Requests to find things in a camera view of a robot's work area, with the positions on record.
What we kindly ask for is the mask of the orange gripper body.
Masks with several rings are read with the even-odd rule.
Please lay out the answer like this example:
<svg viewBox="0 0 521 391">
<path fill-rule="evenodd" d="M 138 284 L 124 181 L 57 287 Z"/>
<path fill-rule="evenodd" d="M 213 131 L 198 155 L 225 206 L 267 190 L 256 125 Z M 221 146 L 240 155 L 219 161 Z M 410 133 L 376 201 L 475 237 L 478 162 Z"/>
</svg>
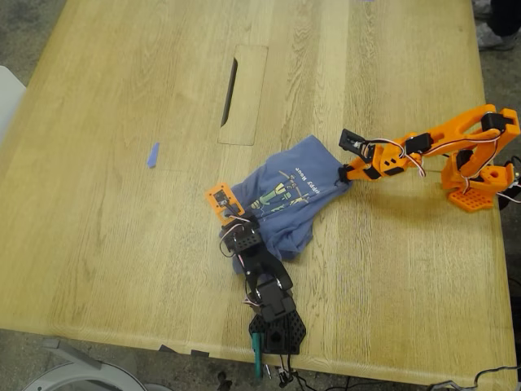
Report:
<svg viewBox="0 0 521 391">
<path fill-rule="evenodd" d="M 345 177 L 349 181 L 375 181 L 401 174 L 407 170 L 407 158 L 402 148 L 391 143 L 371 144 L 366 156 L 358 156 L 345 166 Z"/>
</svg>

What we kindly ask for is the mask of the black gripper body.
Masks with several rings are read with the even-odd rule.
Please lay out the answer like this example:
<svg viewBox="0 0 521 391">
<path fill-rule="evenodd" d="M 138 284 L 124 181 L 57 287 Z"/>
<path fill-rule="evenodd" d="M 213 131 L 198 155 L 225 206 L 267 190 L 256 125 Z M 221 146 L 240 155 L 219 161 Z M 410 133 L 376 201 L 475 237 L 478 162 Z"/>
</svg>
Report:
<svg viewBox="0 0 521 391">
<path fill-rule="evenodd" d="M 260 225 L 253 217 L 234 217 L 221 228 L 221 253 L 234 256 L 261 244 Z"/>
</svg>

